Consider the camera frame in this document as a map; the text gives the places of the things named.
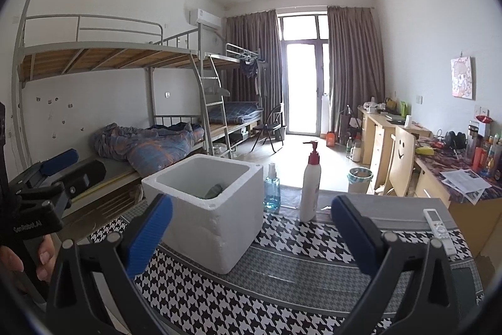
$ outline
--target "finger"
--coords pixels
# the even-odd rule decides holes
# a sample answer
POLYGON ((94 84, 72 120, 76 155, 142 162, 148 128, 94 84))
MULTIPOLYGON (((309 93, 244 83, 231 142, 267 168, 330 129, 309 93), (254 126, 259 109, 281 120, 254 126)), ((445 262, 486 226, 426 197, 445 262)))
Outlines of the finger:
POLYGON ((52 257, 49 262, 44 266, 37 267, 37 277, 40 281, 51 281, 52 272, 54 271, 54 265, 56 263, 56 257, 52 257))
POLYGON ((7 246, 0 247, 0 261, 9 271, 24 271, 21 259, 7 246))
POLYGON ((51 235, 45 235, 44 240, 41 242, 38 248, 38 256, 42 265, 46 265, 56 253, 54 249, 54 242, 52 241, 51 235))

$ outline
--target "white lotion bottle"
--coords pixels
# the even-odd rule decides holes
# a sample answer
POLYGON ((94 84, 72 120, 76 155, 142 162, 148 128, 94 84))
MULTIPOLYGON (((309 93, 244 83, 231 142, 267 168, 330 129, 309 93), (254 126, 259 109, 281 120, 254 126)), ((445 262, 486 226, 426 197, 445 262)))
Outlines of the white lotion bottle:
POLYGON ((317 210, 317 200, 319 199, 319 183, 321 182, 321 166, 319 165, 319 153, 317 152, 317 141, 310 141, 312 152, 310 152, 309 163, 303 174, 302 199, 300 201, 300 221, 306 223, 311 221, 317 210))

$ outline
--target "styrofoam box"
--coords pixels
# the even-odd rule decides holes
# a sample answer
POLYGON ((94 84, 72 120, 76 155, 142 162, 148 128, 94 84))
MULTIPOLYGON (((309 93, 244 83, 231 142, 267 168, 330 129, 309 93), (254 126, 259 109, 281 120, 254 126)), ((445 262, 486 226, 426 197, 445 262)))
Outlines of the styrofoam box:
POLYGON ((173 218, 162 241, 219 274, 229 272, 263 224, 263 167, 196 154, 142 180, 146 200, 173 198, 173 218), (224 191, 200 199, 214 185, 224 191))

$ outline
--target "door frame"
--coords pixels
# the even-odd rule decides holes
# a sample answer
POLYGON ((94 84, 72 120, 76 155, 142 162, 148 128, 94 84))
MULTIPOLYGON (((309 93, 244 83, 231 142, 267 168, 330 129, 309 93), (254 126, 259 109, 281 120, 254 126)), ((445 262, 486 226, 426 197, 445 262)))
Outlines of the door frame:
POLYGON ((328 43, 328 39, 321 39, 319 34, 319 15, 326 15, 325 13, 302 13, 298 15, 286 15, 279 16, 279 24, 280 24, 280 33, 281 35, 284 33, 284 22, 283 18, 285 17, 296 17, 296 16, 314 16, 315 17, 315 25, 317 31, 317 39, 305 39, 305 40, 296 40, 296 41, 285 41, 281 36, 280 40, 280 54, 282 55, 282 64, 283 64, 283 99, 284 99, 284 115, 286 125, 287 134, 293 135, 308 135, 312 137, 319 137, 321 135, 321 115, 322 115, 322 95, 324 94, 324 66, 323 66, 323 50, 322 45, 328 43), (306 132, 291 132, 289 129, 289 84, 288 84, 288 58, 286 53, 286 47, 288 45, 314 45, 314 53, 315 53, 315 63, 316 63, 316 74, 317 74, 317 118, 316 118, 316 132, 315 133, 306 133, 306 132))

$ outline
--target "blue plaid bedding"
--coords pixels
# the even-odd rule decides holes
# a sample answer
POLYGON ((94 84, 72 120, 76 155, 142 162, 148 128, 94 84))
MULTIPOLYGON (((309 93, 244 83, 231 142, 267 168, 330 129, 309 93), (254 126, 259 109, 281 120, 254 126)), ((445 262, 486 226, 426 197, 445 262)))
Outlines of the blue plaid bedding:
MULTIPOLYGON (((225 103, 225 113, 227 115, 227 123, 229 124, 244 124, 245 122, 260 119, 263 108, 260 108, 257 102, 239 101, 225 103)), ((212 124, 222 124, 222 110, 220 106, 215 107, 209 112, 209 122, 212 124)))
POLYGON ((89 142, 100 157, 127 160, 144 178, 185 158, 204 137, 204 129, 181 131, 119 127, 113 123, 97 130, 89 142))

